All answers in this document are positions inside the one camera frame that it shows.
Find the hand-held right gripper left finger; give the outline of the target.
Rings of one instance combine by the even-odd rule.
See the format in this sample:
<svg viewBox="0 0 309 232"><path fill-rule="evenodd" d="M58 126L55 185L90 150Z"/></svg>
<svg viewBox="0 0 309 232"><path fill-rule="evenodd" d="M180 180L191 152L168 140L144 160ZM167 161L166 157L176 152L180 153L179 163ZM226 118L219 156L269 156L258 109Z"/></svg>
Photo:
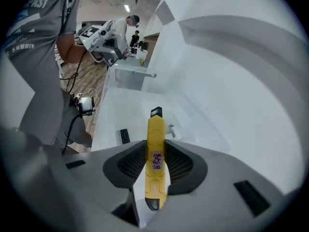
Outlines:
<svg viewBox="0 0 309 232"><path fill-rule="evenodd" d="M137 232L134 179L118 162L145 141L101 151L61 156L50 145L17 129L1 128L0 161L22 205L47 230Z"/></svg>

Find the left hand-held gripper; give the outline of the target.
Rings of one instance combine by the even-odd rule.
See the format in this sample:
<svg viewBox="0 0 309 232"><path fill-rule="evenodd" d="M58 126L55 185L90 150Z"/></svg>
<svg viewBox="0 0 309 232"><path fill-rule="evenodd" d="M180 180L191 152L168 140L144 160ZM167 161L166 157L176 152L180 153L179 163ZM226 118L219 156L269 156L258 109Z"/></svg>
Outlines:
<svg viewBox="0 0 309 232"><path fill-rule="evenodd" d="M112 32L111 25L112 21L107 21L102 26L91 25L79 35L92 59L97 63L103 62L107 67L124 59L127 52L124 36Z"/></svg>

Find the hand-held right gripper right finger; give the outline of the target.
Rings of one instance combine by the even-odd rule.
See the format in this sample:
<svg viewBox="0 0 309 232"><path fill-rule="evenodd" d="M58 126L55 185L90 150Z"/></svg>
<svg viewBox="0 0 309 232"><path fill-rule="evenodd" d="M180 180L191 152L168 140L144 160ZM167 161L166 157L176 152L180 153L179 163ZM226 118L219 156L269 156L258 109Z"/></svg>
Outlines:
<svg viewBox="0 0 309 232"><path fill-rule="evenodd" d="M296 193L279 189L250 166L222 152L166 140L171 176L162 209L147 223L152 232L259 232Z"/></svg>

